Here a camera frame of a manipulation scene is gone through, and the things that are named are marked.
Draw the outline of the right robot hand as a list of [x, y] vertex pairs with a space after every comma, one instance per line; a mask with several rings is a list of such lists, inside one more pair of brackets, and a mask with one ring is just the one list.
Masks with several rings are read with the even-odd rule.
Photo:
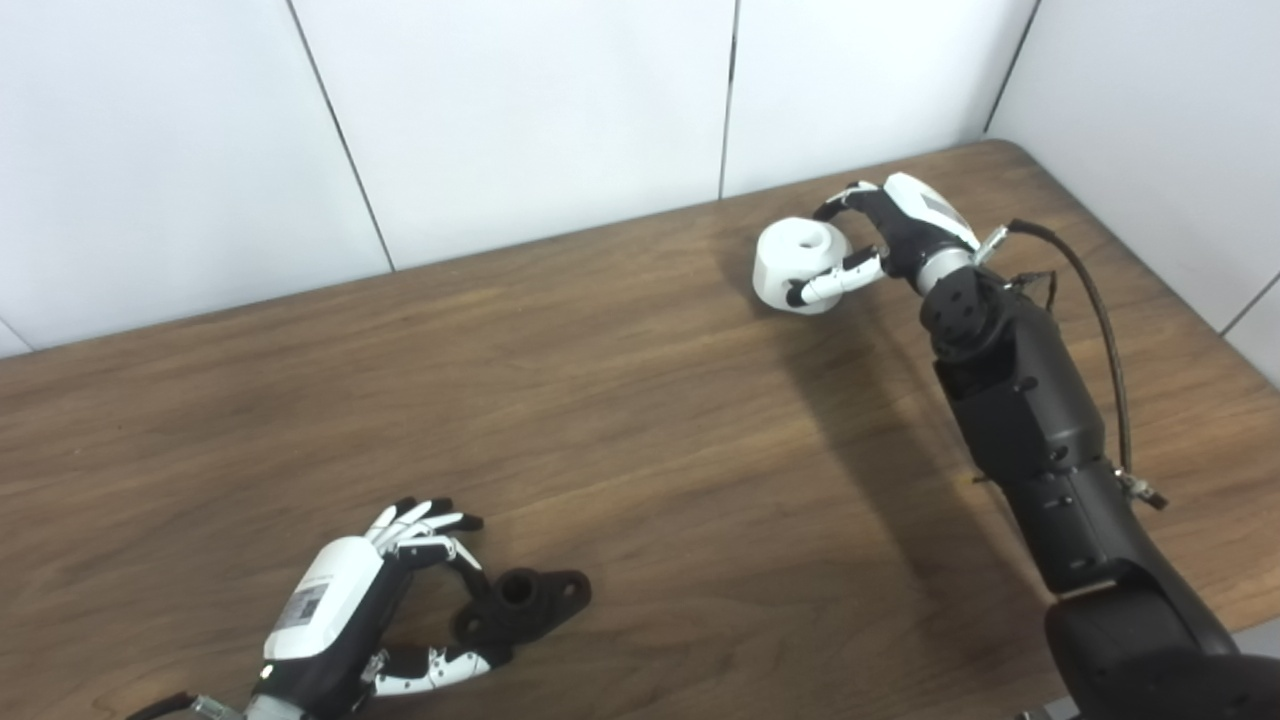
[[905, 279], [925, 296], [945, 277], [977, 265], [980, 243], [965, 219], [937, 191], [906, 173], [882, 184], [859, 181], [827, 199], [814, 222], [831, 222], [844, 211], [863, 214], [881, 237], [877, 247], [849, 254], [808, 281], [791, 281], [783, 307], [803, 307], [837, 299], [883, 278]]

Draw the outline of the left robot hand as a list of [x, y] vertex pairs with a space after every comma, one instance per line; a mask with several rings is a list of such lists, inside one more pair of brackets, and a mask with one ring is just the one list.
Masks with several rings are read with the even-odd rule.
[[246, 716], [346, 719], [372, 700], [426, 694], [509, 664], [507, 644], [383, 641], [417, 571], [451, 568], [474, 598], [489, 589], [483, 565], [456, 538], [481, 528], [449, 498], [406, 497], [365, 532], [323, 547], [265, 641]]

